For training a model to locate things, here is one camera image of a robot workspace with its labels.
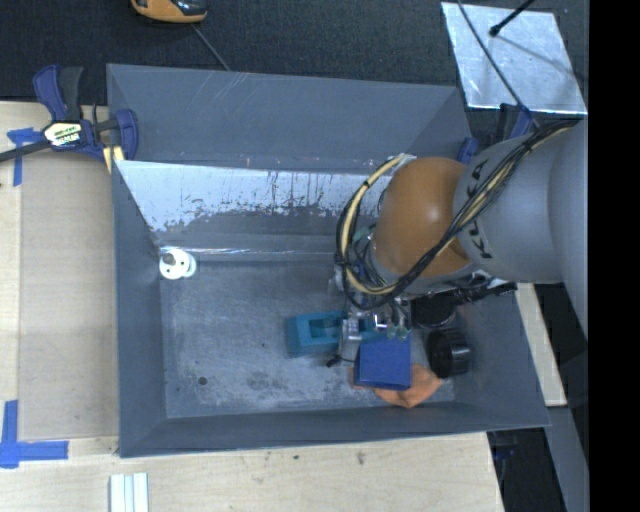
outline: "gray bin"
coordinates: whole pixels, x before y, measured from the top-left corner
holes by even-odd
[[[457,89],[108,72],[112,112],[131,108],[141,128],[140,161],[113,169],[123,457],[548,424],[513,296],[459,308],[471,370],[412,410],[286,354],[287,317],[343,305],[327,281],[344,198],[389,155],[455,158],[469,135]],[[376,191],[368,201],[373,218]],[[160,253],[176,246],[198,272],[164,280]]]

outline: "black floor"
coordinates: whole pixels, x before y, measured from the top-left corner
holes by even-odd
[[[469,3],[515,8],[520,2]],[[538,0],[532,8],[555,14],[588,104],[589,0]],[[458,85],[436,1],[214,0],[201,30],[233,70]],[[0,49],[0,99],[33,99],[34,73],[52,63],[84,66],[83,104],[106,104],[109,62],[220,69],[193,30],[143,24],[128,0],[0,2]],[[470,111],[469,120],[474,135],[489,141],[498,114]],[[562,366],[586,345],[562,287],[538,287],[538,294]],[[565,385],[574,387],[570,373]],[[579,395],[572,406],[588,457],[588,402]],[[493,441],[504,445],[496,468],[508,512],[564,510],[541,430]]]

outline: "bin floor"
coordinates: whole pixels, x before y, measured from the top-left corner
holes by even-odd
[[[313,263],[207,262],[190,279],[163,281],[168,416],[387,406],[351,388],[346,365],[327,368],[330,355],[287,355],[287,318],[344,306],[327,293],[330,276]],[[419,333],[412,345],[424,364]],[[452,383],[430,400],[453,400]]]

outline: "black cable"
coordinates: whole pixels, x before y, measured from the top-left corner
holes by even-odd
[[[213,54],[213,56],[216,59],[218,59],[218,62],[220,62],[220,64],[222,64],[222,67],[226,71],[231,71],[231,68],[229,67],[229,65],[224,61],[224,59],[220,56],[220,54],[213,47],[213,45],[209,42],[209,40],[205,37],[205,35],[200,31],[200,29],[198,29],[198,27],[196,27],[195,24],[191,24],[191,28],[193,28],[193,30],[196,31],[196,34],[198,34],[198,37],[200,39],[202,39],[202,42],[207,46],[207,48],[209,48],[209,51]]]

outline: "white object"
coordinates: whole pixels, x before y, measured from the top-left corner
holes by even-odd
[[[169,249],[160,257],[160,273],[166,279],[191,277],[196,272],[196,259],[182,249]]]
[[[110,512],[149,512],[149,484],[146,473],[111,475]]]

